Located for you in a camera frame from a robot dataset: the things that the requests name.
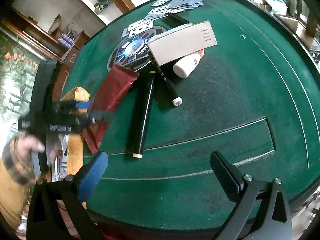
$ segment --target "black rod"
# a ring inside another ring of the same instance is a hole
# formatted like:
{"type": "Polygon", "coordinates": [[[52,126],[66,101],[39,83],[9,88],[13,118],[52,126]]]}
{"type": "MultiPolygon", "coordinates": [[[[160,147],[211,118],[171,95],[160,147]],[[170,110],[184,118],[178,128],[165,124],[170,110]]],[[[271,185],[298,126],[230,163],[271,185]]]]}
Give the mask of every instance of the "black rod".
{"type": "Polygon", "coordinates": [[[144,142],[147,136],[152,99],[153,99],[153,94],[155,90],[154,89],[155,77],[156,77],[156,72],[150,71],[148,74],[147,89],[146,89],[146,94],[143,102],[141,121],[137,128],[136,138],[134,142],[134,150],[132,153],[132,156],[135,158],[142,158],[143,156],[144,142]]]}
{"type": "Polygon", "coordinates": [[[174,89],[174,85],[171,82],[171,80],[169,80],[168,78],[166,78],[166,76],[164,75],[163,71],[161,70],[160,66],[157,64],[157,62],[155,61],[153,55],[151,54],[151,51],[148,52],[150,60],[152,65],[154,66],[154,68],[156,69],[157,74],[161,77],[161,79],[164,82],[164,85],[168,91],[168,94],[170,96],[170,99],[173,103],[174,106],[179,106],[182,104],[182,99],[181,97],[179,97],[177,95],[176,90],[174,89]]]}

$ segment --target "card deck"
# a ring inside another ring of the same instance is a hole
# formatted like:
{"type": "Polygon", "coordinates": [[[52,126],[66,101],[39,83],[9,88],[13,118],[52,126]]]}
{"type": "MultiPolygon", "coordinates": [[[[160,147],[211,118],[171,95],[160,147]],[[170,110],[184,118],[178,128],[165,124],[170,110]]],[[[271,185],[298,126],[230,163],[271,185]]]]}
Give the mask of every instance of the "card deck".
{"type": "Polygon", "coordinates": [[[148,22],[144,23],[143,25],[140,25],[139,27],[132,29],[129,33],[128,38],[132,38],[134,35],[142,33],[148,29],[151,29],[152,27],[153,27],[153,21],[148,21],[148,22]]]}
{"type": "Polygon", "coordinates": [[[161,13],[161,14],[147,14],[147,16],[143,19],[144,22],[146,21],[154,21],[154,20],[157,20],[157,19],[160,19],[160,18],[163,18],[163,17],[166,17],[166,13],[161,13]]]}
{"type": "Polygon", "coordinates": [[[121,38],[125,37],[125,36],[128,36],[129,35],[129,32],[128,32],[128,28],[125,28],[122,32],[122,35],[121,35],[121,38]]]}
{"type": "Polygon", "coordinates": [[[170,4],[166,4],[164,6],[153,8],[150,12],[148,12],[148,14],[153,14],[154,12],[158,12],[158,11],[161,11],[163,9],[167,9],[169,6],[170,6],[170,4]]]}
{"type": "Polygon", "coordinates": [[[170,1],[170,0],[158,0],[158,1],[156,1],[153,5],[151,5],[151,6],[159,6],[159,5],[163,5],[163,4],[165,4],[166,2],[168,2],[168,1],[170,1]]]}

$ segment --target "black tool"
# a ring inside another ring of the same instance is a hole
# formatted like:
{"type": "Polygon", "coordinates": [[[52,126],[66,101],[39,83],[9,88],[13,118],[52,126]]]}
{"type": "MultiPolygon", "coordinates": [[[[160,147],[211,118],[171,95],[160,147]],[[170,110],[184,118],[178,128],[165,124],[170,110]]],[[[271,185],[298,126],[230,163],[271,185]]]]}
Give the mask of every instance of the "black tool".
{"type": "Polygon", "coordinates": [[[113,112],[99,111],[86,114],[71,114],[76,108],[81,108],[82,102],[75,100],[52,102],[52,91],[60,71],[60,63],[56,60],[41,61],[33,86],[29,113],[20,117],[18,128],[27,130],[36,136],[45,146],[44,153],[31,153],[34,173],[37,176],[48,171],[50,164],[50,149],[47,142],[53,145],[53,138],[58,133],[81,133],[82,130],[95,122],[109,122],[113,112]]]}
{"type": "Polygon", "coordinates": [[[251,229],[243,240],[291,240],[292,226],[289,202],[282,181],[255,180],[251,175],[242,175],[219,151],[210,156],[210,166],[218,178],[228,199],[236,206],[212,238],[214,240],[236,240],[245,225],[255,200],[261,200],[251,229]]]}
{"type": "Polygon", "coordinates": [[[146,89],[146,94],[143,102],[143,108],[142,108],[142,114],[141,114],[142,118],[137,128],[136,138],[134,142],[134,150],[132,153],[132,156],[135,158],[142,158],[143,156],[144,141],[147,136],[152,99],[155,91],[155,77],[156,77],[156,72],[150,71],[148,74],[147,89],[146,89]]]}
{"type": "Polygon", "coordinates": [[[81,203],[88,201],[107,166],[107,154],[99,151],[76,175],[67,175],[62,181],[50,183],[39,179],[28,212],[27,239],[76,239],[68,232],[60,214],[57,200],[63,200],[81,239],[105,240],[81,203]]]}
{"type": "Polygon", "coordinates": [[[178,97],[177,92],[176,92],[176,90],[174,89],[174,85],[172,84],[172,82],[171,82],[169,79],[166,78],[166,76],[164,75],[164,73],[163,73],[163,71],[161,70],[160,66],[159,66],[159,65],[157,64],[157,62],[155,61],[155,59],[154,59],[151,51],[149,51],[148,54],[149,54],[149,57],[150,57],[150,59],[151,59],[151,63],[150,63],[150,64],[152,64],[152,65],[154,66],[157,74],[158,74],[158,75],[161,77],[161,79],[163,80],[164,85],[165,85],[165,87],[166,87],[166,89],[167,89],[167,91],[168,91],[168,94],[169,94],[169,96],[170,96],[170,99],[171,99],[173,105],[174,105],[174,106],[179,106],[179,105],[181,105],[181,104],[182,104],[182,99],[181,99],[181,97],[178,97]]]}

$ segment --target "green felt table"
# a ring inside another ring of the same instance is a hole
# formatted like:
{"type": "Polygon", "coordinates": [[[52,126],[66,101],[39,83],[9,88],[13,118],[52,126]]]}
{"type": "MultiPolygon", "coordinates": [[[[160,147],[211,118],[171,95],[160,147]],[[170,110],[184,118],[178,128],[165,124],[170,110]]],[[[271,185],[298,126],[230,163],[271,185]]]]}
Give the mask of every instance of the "green felt table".
{"type": "MultiPolygon", "coordinates": [[[[94,97],[123,29],[144,18],[154,1],[110,23],[82,48],[64,92],[81,86],[94,97]]],[[[218,227],[234,204],[210,168],[214,150],[255,179],[281,178],[290,201],[320,175],[320,75],[308,53],[247,0],[203,3],[179,15],[209,20],[218,44],[205,49],[186,79],[163,68],[183,104],[174,107],[156,84],[145,152],[136,159],[131,152],[145,88],[140,76],[105,133],[100,150],[109,165],[88,209],[145,228],[218,227]]],[[[154,25],[178,26],[168,17],[154,25]]],[[[85,147],[84,163],[91,158],[85,147]]]]}

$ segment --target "wooden shelf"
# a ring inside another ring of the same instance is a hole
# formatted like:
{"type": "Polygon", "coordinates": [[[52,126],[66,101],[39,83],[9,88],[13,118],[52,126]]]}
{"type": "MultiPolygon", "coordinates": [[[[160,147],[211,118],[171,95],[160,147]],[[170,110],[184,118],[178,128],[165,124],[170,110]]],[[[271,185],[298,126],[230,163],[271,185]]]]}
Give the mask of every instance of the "wooden shelf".
{"type": "Polygon", "coordinates": [[[82,0],[78,0],[83,6],[84,8],[86,8],[92,15],[94,15],[102,24],[106,25],[106,23],[104,23],[99,17],[98,15],[92,11],[82,0]]]}
{"type": "Polygon", "coordinates": [[[26,35],[26,33],[21,32],[20,30],[18,30],[15,26],[13,26],[11,23],[2,20],[1,23],[12,33],[14,33],[15,35],[17,35],[18,37],[20,37],[22,40],[24,40],[27,44],[30,44],[31,46],[33,46],[35,49],[39,50],[42,54],[46,55],[48,58],[51,59],[56,59],[58,61],[62,61],[62,59],[57,56],[56,54],[54,54],[52,51],[48,50],[47,48],[45,48],[42,44],[40,44],[38,41],[35,41],[32,37],[30,37],[29,35],[26,35]]]}
{"type": "Polygon", "coordinates": [[[39,27],[38,25],[34,24],[32,21],[30,21],[27,17],[25,17],[22,13],[17,11],[14,7],[11,8],[12,11],[14,11],[16,14],[18,14],[21,18],[23,18],[25,21],[27,21],[29,24],[31,24],[34,28],[39,30],[41,33],[43,33],[45,36],[47,36],[49,39],[51,39],[53,42],[58,44],[58,41],[55,40],[49,33],[47,33],[44,29],[39,27]]]}
{"type": "Polygon", "coordinates": [[[276,13],[274,16],[282,21],[293,33],[295,33],[309,51],[320,52],[319,41],[315,37],[310,36],[306,28],[297,19],[276,13]]]}

